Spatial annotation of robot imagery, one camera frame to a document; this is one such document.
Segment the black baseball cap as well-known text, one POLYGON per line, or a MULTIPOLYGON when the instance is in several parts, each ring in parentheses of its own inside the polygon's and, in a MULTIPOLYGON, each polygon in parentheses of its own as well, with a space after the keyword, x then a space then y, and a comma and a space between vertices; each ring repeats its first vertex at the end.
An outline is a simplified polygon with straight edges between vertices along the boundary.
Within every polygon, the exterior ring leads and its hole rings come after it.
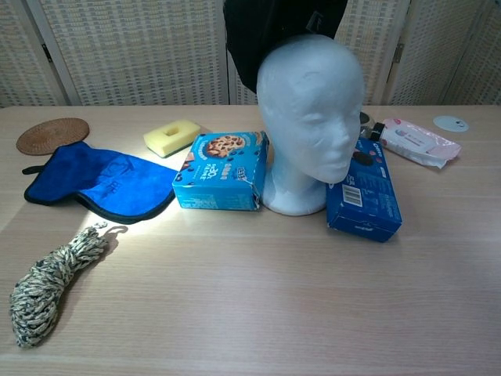
POLYGON ((258 69, 288 38, 321 34, 334 38, 348 0, 225 0, 226 46, 240 80, 256 91, 258 69))

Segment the pink wet wipes pack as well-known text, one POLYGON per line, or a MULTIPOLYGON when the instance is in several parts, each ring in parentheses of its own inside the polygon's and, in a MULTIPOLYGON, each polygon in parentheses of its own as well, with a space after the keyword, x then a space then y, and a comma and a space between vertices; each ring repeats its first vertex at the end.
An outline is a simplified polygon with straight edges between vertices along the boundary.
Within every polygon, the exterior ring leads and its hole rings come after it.
POLYGON ((442 169, 459 156, 461 145, 398 118, 383 120, 380 141, 387 149, 419 165, 442 169))

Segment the light blue cookie box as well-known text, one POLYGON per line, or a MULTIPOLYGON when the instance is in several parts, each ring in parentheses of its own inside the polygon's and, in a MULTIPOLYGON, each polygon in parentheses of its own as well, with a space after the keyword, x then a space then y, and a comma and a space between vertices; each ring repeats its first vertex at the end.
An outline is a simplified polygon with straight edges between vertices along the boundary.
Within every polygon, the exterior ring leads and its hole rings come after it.
POLYGON ((269 139, 265 132, 198 135, 172 186, 181 208, 257 211, 269 139))

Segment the yellow sponge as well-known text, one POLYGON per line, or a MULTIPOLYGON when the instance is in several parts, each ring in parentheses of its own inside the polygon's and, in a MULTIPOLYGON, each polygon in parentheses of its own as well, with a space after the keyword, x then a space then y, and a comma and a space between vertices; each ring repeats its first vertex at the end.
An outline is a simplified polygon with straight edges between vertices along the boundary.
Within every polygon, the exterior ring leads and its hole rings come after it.
POLYGON ((201 127, 189 120, 177 120, 143 135, 147 148, 159 157, 168 157, 192 144, 201 127))

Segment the white foam mannequin head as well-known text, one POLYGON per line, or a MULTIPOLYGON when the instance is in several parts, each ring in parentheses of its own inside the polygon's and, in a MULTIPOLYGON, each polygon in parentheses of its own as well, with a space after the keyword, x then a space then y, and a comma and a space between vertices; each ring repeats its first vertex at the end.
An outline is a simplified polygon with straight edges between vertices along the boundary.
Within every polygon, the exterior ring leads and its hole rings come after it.
POLYGON ((347 174, 365 98, 356 56, 332 38, 305 34, 272 50, 257 82, 258 108, 273 160, 262 201, 282 215, 326 206, 326 185, 347 174))

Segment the dark blue Oreo box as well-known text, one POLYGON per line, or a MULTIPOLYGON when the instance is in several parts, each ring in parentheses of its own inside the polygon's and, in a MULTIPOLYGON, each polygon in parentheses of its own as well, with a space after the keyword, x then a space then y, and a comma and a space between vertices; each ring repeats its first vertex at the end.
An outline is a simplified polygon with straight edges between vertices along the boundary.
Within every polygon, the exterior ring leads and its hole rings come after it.
POLYGON ((402 216, 380 143, 359 138, 344 180, 326 186, 326 221, 379 242, 398 231, 402 216))

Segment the blue towel with black trim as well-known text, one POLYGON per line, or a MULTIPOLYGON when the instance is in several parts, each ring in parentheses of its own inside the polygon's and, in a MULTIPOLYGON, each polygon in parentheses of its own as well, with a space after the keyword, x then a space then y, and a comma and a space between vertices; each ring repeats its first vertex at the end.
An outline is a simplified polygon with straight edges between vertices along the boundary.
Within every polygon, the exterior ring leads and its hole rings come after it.
POLYGON ((130 225, 159 215, 175 198, 178 172, 130 154, 82 141, 58 147, 44 165, 23 170, 36 178, 24 191, 33 204, 75 200, 104 219, 130 225))

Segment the woven folding screen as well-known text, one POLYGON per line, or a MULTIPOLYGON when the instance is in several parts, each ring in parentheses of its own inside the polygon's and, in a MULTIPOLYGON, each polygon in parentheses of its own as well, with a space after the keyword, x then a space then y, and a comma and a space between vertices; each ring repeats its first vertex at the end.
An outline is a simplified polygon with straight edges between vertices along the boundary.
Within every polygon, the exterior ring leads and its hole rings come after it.
MULTIPOLYGON (((254 104, 225 0, 0 0, 0 108, 254 104)), ((501 0, 347 0, 369 105, 501 106, 501 0)))

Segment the round woven rattan coaster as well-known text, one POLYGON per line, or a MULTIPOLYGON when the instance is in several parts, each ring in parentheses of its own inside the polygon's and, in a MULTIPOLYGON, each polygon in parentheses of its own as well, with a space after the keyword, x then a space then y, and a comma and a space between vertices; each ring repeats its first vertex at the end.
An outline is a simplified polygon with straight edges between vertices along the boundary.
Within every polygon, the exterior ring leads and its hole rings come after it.
POLYGON ((48 155, 60 146, 84 140, 89 132, 88 122, 83 119, 57 118, 29 128, 16 141, 16 148, 26 155, 48 155))

